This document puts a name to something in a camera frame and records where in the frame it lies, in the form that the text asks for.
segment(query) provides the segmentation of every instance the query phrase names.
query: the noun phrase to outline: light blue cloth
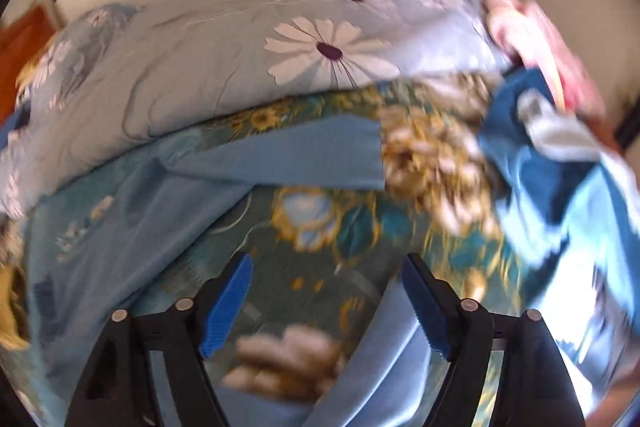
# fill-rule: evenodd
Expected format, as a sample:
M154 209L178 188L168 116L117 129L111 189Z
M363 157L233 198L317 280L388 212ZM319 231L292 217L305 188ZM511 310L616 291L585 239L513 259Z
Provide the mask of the light blue cloth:
M556 341L573 346L574 362L604 346L592 367L578 367L605 389L631 328L640 331L640 197L623 159L552 104L540 70L515 72L496 93L479 142L511 187L496 210L514 249L533 267L559 258L530 305Z
M30 283L44 377L68 406L110 312L128 306L254 185L382 190L384 183L379 123L350 116L245 138L175 164L148 160L72 257Z
M393 280L344 372L315 407L224 387L216 396L231 427L397 427L420 405L430 354L414 308ZM161 357L152 365L165 427L179 427Z

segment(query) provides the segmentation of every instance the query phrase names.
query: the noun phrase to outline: floral pillowcase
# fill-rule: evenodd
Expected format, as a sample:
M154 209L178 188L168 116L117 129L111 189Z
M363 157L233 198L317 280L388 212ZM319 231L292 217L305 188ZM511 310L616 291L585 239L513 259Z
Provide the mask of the floral pillowcase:
M31 100L31 123L42 123L50 111L62 111L65 99L84 82L110 43L140 9L109 4L84 14L48 44L37 67L25 71L17 105Z
M19 108L23 103L25 103L30 98L29 86L33 83L36 73L38 71L38 67L40 66L40 61L47 54L49 48L55 43L56 38L58 37L58 32L51 36L51 38L47 41L46 45L44 45L38 52L29 59L22 69L20 73L15 79L15 87L18 89L18 94L15 98L15 107Z

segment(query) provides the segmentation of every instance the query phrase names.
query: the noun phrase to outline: dark blue cloth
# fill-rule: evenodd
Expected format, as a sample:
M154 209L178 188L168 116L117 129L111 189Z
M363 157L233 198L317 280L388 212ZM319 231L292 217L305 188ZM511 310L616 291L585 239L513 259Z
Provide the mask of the dark blue cloth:
M581 263L590 263L605 275L607 287L627 310L634 330L640 331L640 291L636 290L640 237L628 210L638 194L634 192L632 202L625 200L621 186L601 160L560 162L536 150L518 118L517 102L527 90L536 90L553 103L540 70L518 70L495 94L479 134L482 151L511 188L507 198L496 202L502 228L521 254L529 248L530 256L540 254L544 259L550 253L562 257L579 251ZM564 122L556 124L556 136L562 136L564 125L571 139L569 123ZM553 146L564 147L560 142ZM545 236L549 245L562 248L536 252L545 245Z
M504 86L495 94L494 103L484 119L479 141L503 171L505 179L511 182L519 178L521 187L527 191L543 219L558 225L575 190L596 164L556 162L536 151L517 115L518 98L530 89L539 91L554 103L539 69L517 70L507 77Z

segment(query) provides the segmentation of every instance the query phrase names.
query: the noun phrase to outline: pillow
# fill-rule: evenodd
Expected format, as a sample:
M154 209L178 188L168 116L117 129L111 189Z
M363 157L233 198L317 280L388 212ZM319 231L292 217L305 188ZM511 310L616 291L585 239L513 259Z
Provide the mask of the pillow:
M30 126L40 126L50 112L64 110L68 97L82 85L139 10L124 4L101 6L58 34L27 88L31 99Z
M17 88L15 81L22 67L54 34L41 6L0 30L0 121L13 113Z

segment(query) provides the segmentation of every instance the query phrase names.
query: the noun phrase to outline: metal screw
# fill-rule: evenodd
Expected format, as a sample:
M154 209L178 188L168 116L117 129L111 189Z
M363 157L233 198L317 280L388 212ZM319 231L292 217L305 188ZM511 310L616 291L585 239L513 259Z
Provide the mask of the metal screw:
M542 313L532 308L530 310L527 310L527 317L529 317L529 319L531 319L532 321L538 322L542 318Z
M111 314L111 320L113 322L122 322L126 318L127 318L126 310L116 310Z
M466 312L474 312L478 309L478 303L473 299L463 299L460 306Z
M175 304L175 309L181 312L184 312L184 311L190 310L192 306L193 306L193 299L184 297Z

